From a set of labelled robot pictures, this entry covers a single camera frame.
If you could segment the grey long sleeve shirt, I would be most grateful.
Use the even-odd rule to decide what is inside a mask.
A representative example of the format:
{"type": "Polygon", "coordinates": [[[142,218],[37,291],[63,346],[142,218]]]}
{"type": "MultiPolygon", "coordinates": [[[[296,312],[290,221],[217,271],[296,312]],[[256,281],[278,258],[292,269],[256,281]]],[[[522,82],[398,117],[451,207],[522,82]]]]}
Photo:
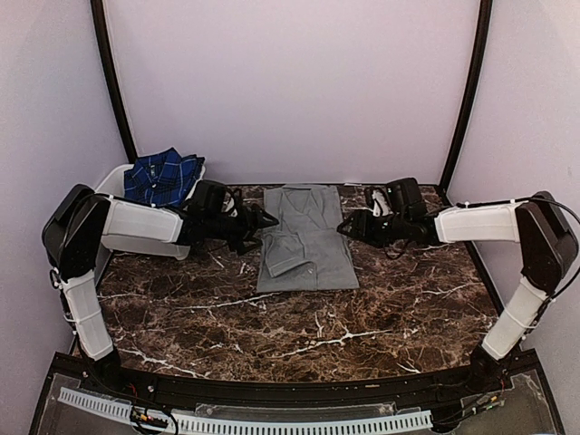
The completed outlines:
{"type": "Polygon", "coordinates": [[[284,185],[264,192],[278,225],[262,232],[259,293],[350,290],[359,287],[344,236],[337,187],[284,185]]]}

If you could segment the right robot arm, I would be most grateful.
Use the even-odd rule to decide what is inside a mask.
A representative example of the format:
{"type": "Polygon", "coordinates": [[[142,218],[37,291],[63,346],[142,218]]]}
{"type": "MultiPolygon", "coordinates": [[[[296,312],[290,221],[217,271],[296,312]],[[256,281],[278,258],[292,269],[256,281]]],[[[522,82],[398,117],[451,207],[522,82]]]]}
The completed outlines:
{"type": "Polygon", "coordinates": [[[429,212],[422,202],[392,198],[386,208],[356,209],[338,232],[369,246],[396,242],[441,246],[461,242],[510,243],[519,248],[517,289],[479,345],[498,362],[539,323],[549,305],[577,278],[570,270],[579,242],[568,222],[575,212],[547,191],[483,203],[459,203],[429,212]]]}

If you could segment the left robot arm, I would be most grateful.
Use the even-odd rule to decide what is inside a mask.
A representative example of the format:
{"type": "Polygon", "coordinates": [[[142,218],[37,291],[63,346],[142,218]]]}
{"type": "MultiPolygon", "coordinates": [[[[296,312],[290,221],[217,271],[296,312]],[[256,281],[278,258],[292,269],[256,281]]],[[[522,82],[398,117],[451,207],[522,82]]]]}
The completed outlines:
{"type": "Polygon", "coordinates": [[[75,185],[45,224],[42,242],[66,319],[84,353],[98,362],[93,381],[109,395],[128,387],[127,373],[103,360],[115,351],[96,290],[104,251],[183,259],[206,240],[221,240],[242,256],[261,246],[258,231],[277,224],[258,205],[246,205],[240,190],[211,180],[201,180],[178,206],[141,204],[75,185]]]}

